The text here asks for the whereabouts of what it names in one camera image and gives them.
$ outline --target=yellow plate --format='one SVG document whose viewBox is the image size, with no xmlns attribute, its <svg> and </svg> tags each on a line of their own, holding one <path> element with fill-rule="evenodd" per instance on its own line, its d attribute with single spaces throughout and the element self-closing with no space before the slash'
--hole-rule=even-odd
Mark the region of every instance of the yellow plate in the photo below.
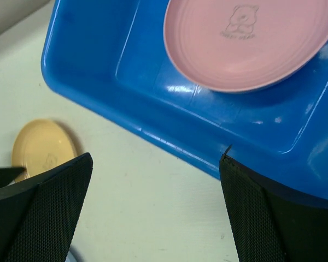
<svg viewBox="0 0 328 262">
<path fill-rule="evenodd" d="M 12 151 L 12 166 L 24 166 L 26 173 L 15 182 L 39 175 L 77 156 L 68 134 L 51 120 L 34 120 L 18 134 Z"/>
</svg>

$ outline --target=pink plastic plate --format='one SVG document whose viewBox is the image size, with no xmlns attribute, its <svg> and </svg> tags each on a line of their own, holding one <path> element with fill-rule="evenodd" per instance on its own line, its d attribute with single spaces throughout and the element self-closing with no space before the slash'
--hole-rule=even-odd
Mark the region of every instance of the pink plastic plate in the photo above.
<svg viewBox="0 0 328 262">
<path fill-rule="evenodd" d="M 171 0 L 164 39 L 191 81 L 250 91 L 291 75 L 328 41 L 328 0 Z"/>
</svg>

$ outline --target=embossed bear design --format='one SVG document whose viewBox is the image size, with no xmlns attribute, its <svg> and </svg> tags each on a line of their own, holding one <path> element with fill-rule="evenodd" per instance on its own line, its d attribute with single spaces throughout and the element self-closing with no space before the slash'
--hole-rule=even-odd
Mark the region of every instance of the embossed bear design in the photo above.
<svg viewBox="0 0 328 262">
<path fill-rule="evenodd" d="M 43 169 L 50 170 L 57 166 L 57 157 L 54 154 L 48 154 L 46 161 L 43 165 Z"/>
<path fill-rule="evenodd" d="M 230 24 L 226 28 L 229 33 L 251 34 L 256 23 L 257 5 L 237 5 L 230 18 Z"/>
</svg>

